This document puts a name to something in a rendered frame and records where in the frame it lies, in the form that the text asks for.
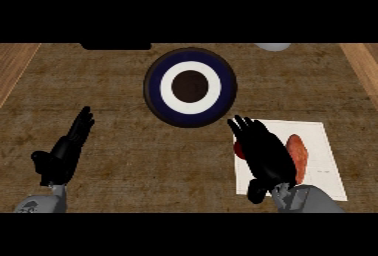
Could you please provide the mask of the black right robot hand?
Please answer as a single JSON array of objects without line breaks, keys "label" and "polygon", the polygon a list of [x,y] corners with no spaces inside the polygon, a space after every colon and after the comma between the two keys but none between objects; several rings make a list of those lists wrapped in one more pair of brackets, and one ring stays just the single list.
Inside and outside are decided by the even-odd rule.
[{"label": "black right robot hand", "polygon": [[296,164],[278,136],[259,120],[240,115],[228,120],[254,179],[248,183],[247,197],[254,204],[265,200],[278,185],[297,185]]}]

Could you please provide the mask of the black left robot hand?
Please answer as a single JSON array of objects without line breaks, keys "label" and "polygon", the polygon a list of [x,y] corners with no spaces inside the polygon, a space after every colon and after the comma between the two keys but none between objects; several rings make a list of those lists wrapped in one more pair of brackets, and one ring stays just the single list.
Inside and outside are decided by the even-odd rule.
[{"label": "black left robot hand", "polygon": [[31,160],[36,166],[36,172],[42,175],[42,186],[65,185],[74,176],[82,148],[85,146],[92,126],[95,124],[90,107],[85,106],[70,131],[62,136],[51,152],[34,151]]}]

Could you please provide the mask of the red can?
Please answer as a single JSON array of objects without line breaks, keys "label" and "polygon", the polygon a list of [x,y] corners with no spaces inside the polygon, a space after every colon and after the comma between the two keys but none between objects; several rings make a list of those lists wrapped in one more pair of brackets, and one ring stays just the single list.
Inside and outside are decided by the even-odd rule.
[{"label": "red can", "polygon": [[250,184],[265,189],[288,183],[291,187],[305,180],[309,153],[297,134],[282,144],[275,134],[237,137],[244,160],[253,175]]}]

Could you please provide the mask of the white placemat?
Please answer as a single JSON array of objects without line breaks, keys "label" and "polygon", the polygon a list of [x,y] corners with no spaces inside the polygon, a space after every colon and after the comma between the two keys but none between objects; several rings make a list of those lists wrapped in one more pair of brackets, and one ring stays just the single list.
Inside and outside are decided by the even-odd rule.
[{"label": "white placemat", "polygon": [[[287,121],[287,120],[262,120],[271,133],[287,145],[291,135],[299,135],[307,150],[307,165],[302,182],[299,185],[316,186],[333,198],[334,201],[347,201],[347,193],[343,185],[338,166],[333,154],[331,144],[325,125],[322,122]],[[247,161],[241,157],[241,151],[237,149],[237,137],[234,136],[234,168],[238,195],[247,195],[250,180],[254,174],[250,170]]]}]

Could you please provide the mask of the blue and white round plate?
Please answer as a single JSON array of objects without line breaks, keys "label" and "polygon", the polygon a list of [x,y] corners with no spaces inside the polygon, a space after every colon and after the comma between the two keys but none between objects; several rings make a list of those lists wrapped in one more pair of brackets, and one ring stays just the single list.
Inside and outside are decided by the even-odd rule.
[{"label": "blue and white round plate", "polygon": [[152,63],[144,96],[155,116],[180,128],[214,123],[228,113],[238,84],[226,60],[203,48],[182,48]]}]

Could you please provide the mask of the pale grey round object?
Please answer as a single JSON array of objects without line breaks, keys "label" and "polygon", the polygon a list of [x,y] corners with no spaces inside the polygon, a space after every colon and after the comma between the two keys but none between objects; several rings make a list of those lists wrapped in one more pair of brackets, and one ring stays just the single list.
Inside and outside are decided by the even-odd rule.
[{"label": "pale grey round object", "polygon": [[257,43],[256,46],[271,52],[279,52],[290,48],[290,43]]}]

